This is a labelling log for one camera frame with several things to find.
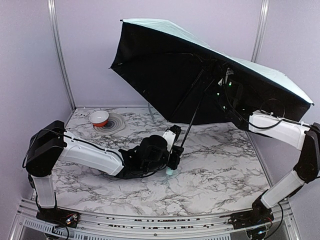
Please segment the mint green folding umbrella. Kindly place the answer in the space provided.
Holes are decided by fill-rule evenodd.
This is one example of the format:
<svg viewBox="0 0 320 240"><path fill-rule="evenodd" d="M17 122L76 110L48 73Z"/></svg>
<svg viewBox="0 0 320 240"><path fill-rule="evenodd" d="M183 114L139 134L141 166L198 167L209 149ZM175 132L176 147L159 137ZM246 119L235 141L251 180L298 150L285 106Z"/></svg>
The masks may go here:
<svg viewBox="0 0 320 240"><path fill-rule="evenodd" d="M171 123L231 122L217 101L218 82L228 68L234 74L227 82L248 84L258 91L288 89L311 100L282 72L213 50L169 20L130 18L121 22L111 69ZM312 105L312 100L311 105L299 105L302 117Z"/></svg>

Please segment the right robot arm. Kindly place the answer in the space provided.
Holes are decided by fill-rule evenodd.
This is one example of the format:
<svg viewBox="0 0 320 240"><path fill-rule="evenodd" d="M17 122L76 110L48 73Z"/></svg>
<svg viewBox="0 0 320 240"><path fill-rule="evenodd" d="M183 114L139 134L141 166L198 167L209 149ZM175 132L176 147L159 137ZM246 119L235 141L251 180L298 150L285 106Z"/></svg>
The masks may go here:
<svg viewBox="0 0 320 240"><path fill-rule="evenodd" d="M319 176L320 125L304 123L299 108L312 101L286 88L259 91L230 81L222 84L216 99L228 119L253 138L267 172L277 175L250 210L232 214L228 223L235 229L270 223L273 207Z"/></svg>

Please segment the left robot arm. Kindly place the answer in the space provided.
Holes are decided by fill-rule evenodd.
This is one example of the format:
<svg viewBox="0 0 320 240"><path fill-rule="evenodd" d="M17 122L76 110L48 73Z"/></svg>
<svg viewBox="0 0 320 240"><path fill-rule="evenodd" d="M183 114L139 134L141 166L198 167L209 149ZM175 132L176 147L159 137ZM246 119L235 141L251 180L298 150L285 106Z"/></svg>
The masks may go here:
<svg viewBox="0 0 320 240"><path fill-rule="evenodd" d="M175 144L180 133L181 128L173 125L163 135L145 137L132 149L114 151L77 138L65 129L64 122L53 121L31 137L22 162L36 191L36 218L62 227L78 225L78 212L57 205L52 178L57 161L80 164L124 180L146 178L161 170L170 175L184 151Z"/></svg>

